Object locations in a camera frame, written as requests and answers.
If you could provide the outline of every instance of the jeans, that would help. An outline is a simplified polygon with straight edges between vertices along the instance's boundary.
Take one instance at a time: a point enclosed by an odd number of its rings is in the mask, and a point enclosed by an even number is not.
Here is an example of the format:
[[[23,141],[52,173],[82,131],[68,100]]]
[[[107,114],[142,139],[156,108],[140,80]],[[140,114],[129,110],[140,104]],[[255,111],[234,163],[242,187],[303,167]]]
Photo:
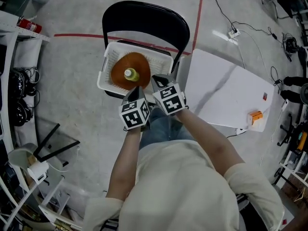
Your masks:
[[[174,140],[195,140],[181,122],[169,115],[165,115],[160,108],[152,110],[149,119],[151,130],[143,132],[139,150],[153,143]]]

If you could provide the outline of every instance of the gray concrete floor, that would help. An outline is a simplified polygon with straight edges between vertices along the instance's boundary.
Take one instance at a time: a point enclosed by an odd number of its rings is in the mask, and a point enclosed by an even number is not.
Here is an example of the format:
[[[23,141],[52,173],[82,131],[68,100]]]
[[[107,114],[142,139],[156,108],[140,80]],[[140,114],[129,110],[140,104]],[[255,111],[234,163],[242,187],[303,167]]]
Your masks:
[[[50,0],[43,6],[36,22],[43,26],[44,33],[51,37],[44,47],[39,69],[41,80],[40,104],[37,107],[37,123],[40,136],[48,131],[48,123],[60,123],[60,132],[81,141],[81,149],[76,164],[73,164],[76,151],[71,149],[59,157],[71,162],[72,169],[65,175],[65,187],[71,194],[69,205],[84,213],[85,201],[89,196],[99,196],[108,189],[113,164],[125,137],[123,124],[117,107],[121,101],[107,96],[96,86],[98,72],[102,68],[104,42],[102,38],[53,37],[54,34],[95,34],[102,35],[102,16],[113,3],[121,0]],[[221,14],[215,0],[138,0],[154,3],[178,12],[187,21],[191,39],[186,52],[199,48],[238,65],[242,65],[238,47],[218,37],[227,35],[230,23]],[[274,19],[274,10],[268,10],[261,0],[218,0],[223,12],[232,20],[249,23],[255,28],[267,31],[271,27],[279,40],[282,32],[291,33],[299,44],[300,28],[294,19]],[[280,6],[279,13],[285,14]],[[297,55],[289,62],[279,42],[263,32],[256,32],[245,25],[237,28],[250,33],[259,45],[267,71],[275,66],[280,78],[302,76],[302,67]],[[116,32],[110,36],[134,39],[169,46],[163,41],[148,35],[132,32]],[[269,81],[261,56],[253,40],[246,34],[238,37],[246,69]],[[283,99],[275,91],[270,116],[265,131],[248,131],[230,138],[241,157],[248,163],[260,165],[269,180],[279,167],[286,147],[278,147],[277,141],[284,136],[278,123]],[[279,123],[288,123],[288,113],[296,114],[298,105],[289,105]],[[235,129],[217,127],[226,136],[235,134]],[[65,140],[53,141],[56,146]]]

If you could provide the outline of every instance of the wrist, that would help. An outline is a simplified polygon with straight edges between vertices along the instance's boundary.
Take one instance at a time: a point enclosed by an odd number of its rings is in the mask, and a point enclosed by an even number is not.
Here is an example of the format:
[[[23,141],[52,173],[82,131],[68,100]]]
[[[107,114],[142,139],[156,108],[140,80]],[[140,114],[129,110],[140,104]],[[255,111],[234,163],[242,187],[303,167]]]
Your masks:
[[[141,127],[133,128],[127,131],[128,134],[137,134],[141,132]]]
[[[180,111],[177,111],[175,115],[178,117],[178,119],[181,119],[183,117],[184,113],[186,112],[187,109],[182,109]]]

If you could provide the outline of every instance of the orange plate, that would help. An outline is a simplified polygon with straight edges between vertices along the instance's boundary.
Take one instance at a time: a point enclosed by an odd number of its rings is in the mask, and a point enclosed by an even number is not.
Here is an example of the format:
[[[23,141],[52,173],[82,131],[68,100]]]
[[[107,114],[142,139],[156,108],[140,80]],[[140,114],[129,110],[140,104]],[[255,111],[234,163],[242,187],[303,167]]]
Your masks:
[[[124,72],[127,68],[133,68],[139,73],[138,81],[127,80]],[[123,89],[131,90],[136,86],[142,86],[145,89],[150,83],[151,71],[148,60],[137,52],[129,53],[123,56],[111,70],[111,79],[113,83]]]

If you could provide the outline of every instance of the red tape line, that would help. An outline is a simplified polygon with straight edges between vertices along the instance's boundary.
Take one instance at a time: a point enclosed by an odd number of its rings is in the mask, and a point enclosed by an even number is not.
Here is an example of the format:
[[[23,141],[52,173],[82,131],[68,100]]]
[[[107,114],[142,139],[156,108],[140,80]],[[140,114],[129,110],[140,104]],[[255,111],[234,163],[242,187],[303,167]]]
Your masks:
[[[196,47],[197,36],[198,36],[198,31],[199,31],[199,24],[200,24],[201,9],[202,9],[202,1],[203,0],[199,0],[199,8],[198,8],[196,29],[194,31],[194,37],[193,37],[192,50],[194,50],[194,48]]]
[[[98,34],[82,34],[82,33],[61,33],[61,34],[55,34],[53,35],[54,37],[86,37],[86,38],[99,38],[102,39],[104,38],[103,35],[98,35]],[[145,46],[150,46],[150,47],[154,47],[154,48],[158,48],[161,50],[166,50],[166,51],[172,51],[175,53],[178,53],[179,51],[170,47],[162,47],[159,45],[155,45],[155,44],[150,44],[150,43],[146,43],[146,42],[141,42],[141,41],[137,41],[137,40],[133,40],[133,39],[128,39],[128,38],[118,38],[118,37],[113,37],[113,36],[108,36],[109,39],[111,40],[126,40],[129,42],[133,42],[133,43],[138,43],[138,44],[143,44]],[[190,55],[191,53],[184,51],[183,52],[184,55]]]

